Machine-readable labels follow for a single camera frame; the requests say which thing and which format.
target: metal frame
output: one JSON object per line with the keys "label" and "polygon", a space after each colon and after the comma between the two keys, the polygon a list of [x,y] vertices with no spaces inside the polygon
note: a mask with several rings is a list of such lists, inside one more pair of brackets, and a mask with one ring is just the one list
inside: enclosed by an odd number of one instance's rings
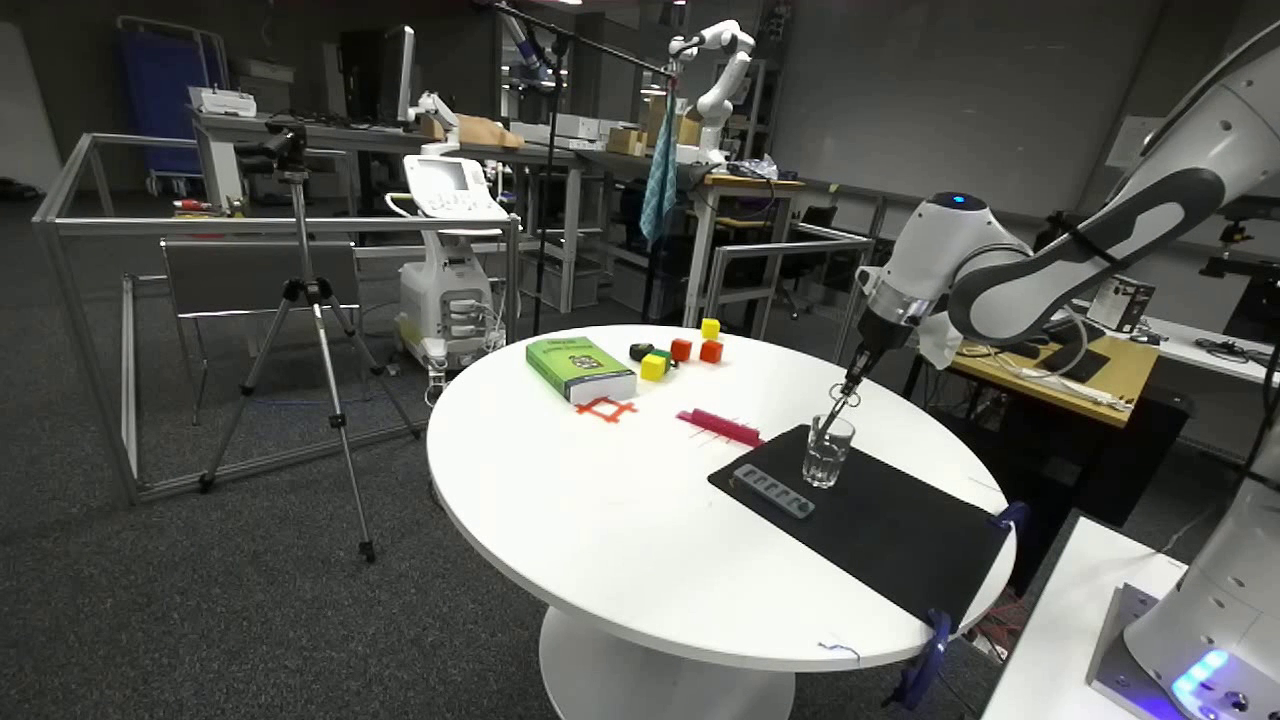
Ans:
{"label": "metal frame", "polygon": [[[194,141],[184,137],[130,137],[130,133],[87,133],[75,141],[68,166],[57,173],[57,181],[46,183],[45,204],[30,218],[37,242],[46,252],[46,266],[57,274],[57,287],[60,287],[60,306],[65,306],[65,332],[73,342],[73,372],[84,381],[87,395],[93,395],[93,412],[95,412],[95,445],[107,456],[112,479],[117,479],[117,505],[141,505],[153,497],[169,497],[174,489],[191,489],[199,474],[187,478],[169,478],[155,484],[141,479],[141,465],[136,459],[136,438],[122,440],[112,432],[112,394],[105,387],[105,369],[101,358],[87,345],[87,316],[80,306],[80,287],[75,287],[75,274],[68,268],[68,249],[65,242],[112,242],[112,238],[191,238],[191,232],[220,232],[220,238],[296,238],[296,220],[290,218],[215,218],[215,220],[172,220],[172,218],[117,218],[112,210],[112,189],[107,189],[107,173],[101,166],[101,147],[194,147]],[[75,204],[75,191],[84,183],[84,166],[93,169],[93,189],[101,202],[105,218],[68,218]],[[418,232],[418,230],[500,230],[504,238],[504,259],[509,259],[509,284],[504,284],[504,302],[509,308],[515,308],[515,276],[521,276],[521,220],[400,220],[400,218],[310,218],[310,232]],[[389,432],[380,438],[358,438],[351,440],[355,447],[380,445],[389,440]],[[332,456],[335,445],[316,445],[316,447],[298,447],[298,454],[284,454],[284,456],[264,456],[264,459],[245,459],[245,465],[228,465],[224,478],[259,478],[259,474],[274,474],[298,459],[316,459],[316,456]]]}
{"label": "metal frame", "polygon": [[[717,249],[717,252],[713,252],[713,274],[709,274],[703,311],[709,311],[709,316],[721,311],[726,266],[751,259],[751,257],[769,257],[769,284],[763,284],[763,292],[759,292],[763,308],[754,311],[754,329],[751,329],[751,336],[763,336],[769,311],[773,311],[773,296],[774,296],[774,279],[780,279],[780,266],[783,266],[788,257],[823,257],[823,252],[864,252],[864,249],[872,249],[872,238],[833,232],[833,230],[823,230],[823,232],[827,232],[827,238],[840,238],[840,242],[774,242],[774,244],[723,244],[723,249]],[[861,306],[861,292],[850,287],[833,358],[845,351],[845,342],[848,342],[855,306]]]}

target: gray carpet floor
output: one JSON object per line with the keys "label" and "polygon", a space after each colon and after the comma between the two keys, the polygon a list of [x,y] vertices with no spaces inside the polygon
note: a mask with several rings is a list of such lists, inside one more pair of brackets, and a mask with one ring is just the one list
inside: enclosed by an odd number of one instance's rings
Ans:
{"label": "gray carpet floor", "polygon": [[[413,440],[355,456],[380,566],[355,556],[355,515],[335,459],[264,479],[121,509],[95,445],[87,394],[30,210],[0,210],[0,715],[550,715],[534,675],[539,603],[496,576],[431,505]],[[153,274],[145,242],[80,244],[75,276],[93,348],[117,372],[121,274]],[[145,302],[145,470],[194,470],[245,372],[237,332],[215,342],[199,426],[172,348],[162,302]],[[774,316],[773,342],[827,358],[835,308]],[[548,324],[608,324],[600,306]],[[404,369],[397,395],[418,407]],[[397,429],[367,381],[343,383],[351,426]],[[322,440],[322,395],[308,351],[280,351],[230,456]],[[1131,527],[1162,543],[1221,497],[1214,459],[1162,465]],[[1177,554],[1202,543],[1191,527]],[[878,707],[894,667],[798,675],[795,720],[981,715],[999,667],[957,646],[918,711]]]}

